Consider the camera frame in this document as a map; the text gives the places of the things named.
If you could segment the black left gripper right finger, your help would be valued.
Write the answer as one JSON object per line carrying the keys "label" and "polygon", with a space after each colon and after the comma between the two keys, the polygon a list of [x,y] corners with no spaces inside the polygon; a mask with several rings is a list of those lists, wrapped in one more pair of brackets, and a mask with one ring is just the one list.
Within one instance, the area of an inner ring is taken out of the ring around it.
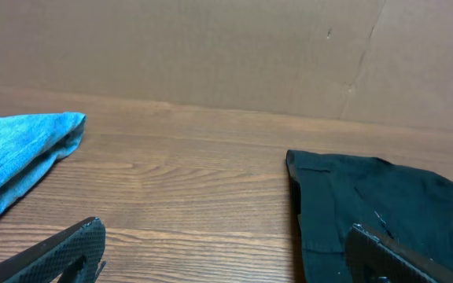
{"label": "black left gripper right finger", "polygon": [[347,234],[344,255],[354,282],[453,283],[453,271],[357,223]]}

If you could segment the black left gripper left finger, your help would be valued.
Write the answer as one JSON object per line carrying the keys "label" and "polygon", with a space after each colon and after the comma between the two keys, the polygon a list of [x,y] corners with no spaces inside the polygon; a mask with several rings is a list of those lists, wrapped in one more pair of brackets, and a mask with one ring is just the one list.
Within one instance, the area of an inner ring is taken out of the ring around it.
{"label": "black left gripper left finger", "polygon": [[0,263],[0,282],[95,282],[106,265],[106,230],[89,217]]}

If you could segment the black shorts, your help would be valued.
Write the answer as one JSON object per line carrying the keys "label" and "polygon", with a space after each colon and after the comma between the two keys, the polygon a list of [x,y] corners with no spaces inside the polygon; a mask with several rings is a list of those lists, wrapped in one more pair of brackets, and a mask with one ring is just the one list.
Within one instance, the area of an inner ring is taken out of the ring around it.
{"label": "black shorts", "polygon": [[377,157],[289,150],[305,278],[350,282],[345,239],[370,227],[453,271],[453,181]]}

